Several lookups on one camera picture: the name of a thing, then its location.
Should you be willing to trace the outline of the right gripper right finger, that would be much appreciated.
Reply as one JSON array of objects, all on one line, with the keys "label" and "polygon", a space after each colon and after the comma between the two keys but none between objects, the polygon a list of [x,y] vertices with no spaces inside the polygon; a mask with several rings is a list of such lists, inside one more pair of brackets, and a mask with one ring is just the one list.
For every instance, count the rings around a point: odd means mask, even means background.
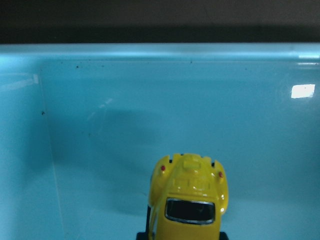
[{"label": "right gripper right finger", "polygon": [[224,231],[220,231],[219,232],[219,240],[229,240],[227,233]]}]

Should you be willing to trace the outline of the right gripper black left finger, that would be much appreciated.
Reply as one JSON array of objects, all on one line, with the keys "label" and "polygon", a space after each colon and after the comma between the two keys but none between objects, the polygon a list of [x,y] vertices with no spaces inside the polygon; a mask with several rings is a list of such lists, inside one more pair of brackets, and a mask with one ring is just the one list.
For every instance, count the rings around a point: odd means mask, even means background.
[{"label": "right gripper black left finger", "polygon": [[148,233],[147,232],[138,232],[136,234],[136,240],[148,240]]}]

